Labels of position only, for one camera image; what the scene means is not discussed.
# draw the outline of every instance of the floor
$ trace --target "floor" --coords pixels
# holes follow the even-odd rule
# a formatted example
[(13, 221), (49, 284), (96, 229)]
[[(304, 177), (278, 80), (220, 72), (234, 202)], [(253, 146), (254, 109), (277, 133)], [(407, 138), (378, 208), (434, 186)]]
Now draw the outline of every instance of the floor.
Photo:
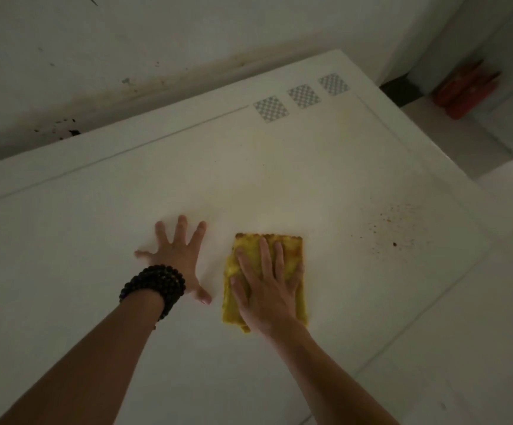
[(472, 179), (513, 160), (513, 153), (471, 117), (453, 121), (426, 97), (402, 110)]

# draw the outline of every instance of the white countertop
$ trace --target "white countertop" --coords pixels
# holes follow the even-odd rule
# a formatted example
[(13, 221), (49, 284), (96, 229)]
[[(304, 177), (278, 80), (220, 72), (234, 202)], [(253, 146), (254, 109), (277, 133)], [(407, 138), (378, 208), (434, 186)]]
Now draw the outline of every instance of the white countertop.
[[(350, 90), (329, 95), (337, 73)], [(300, 109), (287, 91), (321, 101)], [(266, 123), (253, 103), (277, 96)], [(178, 214), (209, 230), (118, 423), (299, 423), (309, 409), (256, 336), (221, 322), (235, 233), (304, 238), (310, 331), (358, 372), (505, 231), (481, 192), (340, 51), (0, 162), (0, 414), (117, 303)]]

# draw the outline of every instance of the checkered pattern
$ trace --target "checkered pattern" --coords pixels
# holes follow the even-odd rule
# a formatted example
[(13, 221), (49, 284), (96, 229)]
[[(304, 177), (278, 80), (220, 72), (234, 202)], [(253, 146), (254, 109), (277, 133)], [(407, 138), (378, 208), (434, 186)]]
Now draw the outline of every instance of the checkered pattern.
[(288, 91), (288, 95), (292, 97), (300, 109), (313, 106), (314, 104), (317, 104), (321, 101), (321, 99), (309, 85), (301, 85), (297, 88), (293, 88)]
[(267, 99), (257, 101), (254, 103), (254, 107), (267, 123), (289, 115), (286, 107), (284, 107), (280, 100), (274, 95)]
[(325, 88), (325, 90), (332, 96), (336, 96), (341, 92), (349, 90), (349, 86), (339, 77), (337, 73), (330, 74), (324, 78), (319, 79), (319, 83)]

